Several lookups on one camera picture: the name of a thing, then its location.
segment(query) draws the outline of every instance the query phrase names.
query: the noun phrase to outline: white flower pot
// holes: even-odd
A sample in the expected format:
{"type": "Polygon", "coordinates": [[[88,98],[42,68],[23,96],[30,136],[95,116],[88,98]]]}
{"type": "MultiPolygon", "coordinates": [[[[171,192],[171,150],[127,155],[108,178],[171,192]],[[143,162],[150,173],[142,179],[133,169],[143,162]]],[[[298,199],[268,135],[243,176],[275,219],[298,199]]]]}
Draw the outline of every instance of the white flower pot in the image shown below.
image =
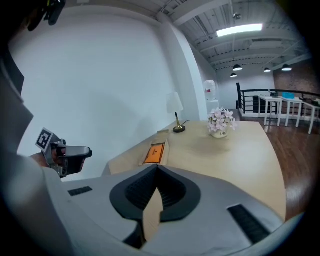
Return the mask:
{"type": "Polygon", "coordinates": [[[212,131],[211,136],[216,139],[225,138],[228,136],[228,128],[226,128],[225,130],[212,131]]]}

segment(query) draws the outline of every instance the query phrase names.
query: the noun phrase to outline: brick wall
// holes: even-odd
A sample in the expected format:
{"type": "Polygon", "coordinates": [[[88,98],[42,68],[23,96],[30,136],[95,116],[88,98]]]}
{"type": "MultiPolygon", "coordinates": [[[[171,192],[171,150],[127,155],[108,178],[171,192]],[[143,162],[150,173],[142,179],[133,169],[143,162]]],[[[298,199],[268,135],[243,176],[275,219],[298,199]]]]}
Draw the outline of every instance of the brick wall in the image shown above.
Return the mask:
{"type": "Polygon", "coordinates": [[[289,72],[284,72],[281,69],[273,72],[274,87],[276,89],[320,94],[320,83],[312,67],[311,60],[301,61],[291,65],[291,67],[292,70],[289,72]]]}

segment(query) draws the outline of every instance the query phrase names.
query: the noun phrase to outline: blue object on table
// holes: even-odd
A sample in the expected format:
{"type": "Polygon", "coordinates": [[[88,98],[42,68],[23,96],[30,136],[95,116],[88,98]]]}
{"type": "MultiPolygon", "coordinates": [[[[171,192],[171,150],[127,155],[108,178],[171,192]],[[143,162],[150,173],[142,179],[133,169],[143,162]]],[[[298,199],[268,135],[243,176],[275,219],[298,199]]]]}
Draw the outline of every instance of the blue object on table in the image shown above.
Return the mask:
{"type": "Polygon", "coordinates": [[[286,98],[286,99],[294,99],[295,98],[295,94],[292,92],[283,92],[282,93],[282,97],[286,98]]]}

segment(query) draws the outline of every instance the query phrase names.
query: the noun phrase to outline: brown hardwood floor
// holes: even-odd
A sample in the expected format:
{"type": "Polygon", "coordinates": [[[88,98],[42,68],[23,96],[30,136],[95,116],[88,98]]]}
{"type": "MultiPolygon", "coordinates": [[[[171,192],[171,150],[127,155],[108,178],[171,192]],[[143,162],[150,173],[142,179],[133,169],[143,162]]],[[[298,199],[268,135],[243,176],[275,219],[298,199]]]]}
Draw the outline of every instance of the brown hardwood floor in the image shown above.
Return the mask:
{"type": "Polygon", "coordinates": [[[320,158],[320,124],[314,123],[308,134],[310,122],[285,120],[277,126],[277,119],[242,117],[237,109],[233,116],[237,121],[259,122],[266,132],[278,157],[286,189],[286,221],[306,210],[318,179],[320,158]]]}

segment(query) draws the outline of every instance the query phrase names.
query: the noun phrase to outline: white ceiling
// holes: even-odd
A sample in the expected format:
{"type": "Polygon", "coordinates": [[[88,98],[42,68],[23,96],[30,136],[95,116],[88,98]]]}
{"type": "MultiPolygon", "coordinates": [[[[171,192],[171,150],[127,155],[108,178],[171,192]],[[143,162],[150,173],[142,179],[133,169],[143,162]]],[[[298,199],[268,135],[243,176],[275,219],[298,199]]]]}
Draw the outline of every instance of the white ceiling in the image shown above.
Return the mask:
{"type": "Polygon", "coordinates": [[[293,22],[273,0],[67,0],[66,7],[105,5],[156,19],[171,18],[215,70],[234,64],[278,68],[309,59],[308,48],[293,22]],[[233,14],[241,19],[233,19],[233,14]],[[263,23],[263,30],[218,37],[216,31],[263,23]]]}

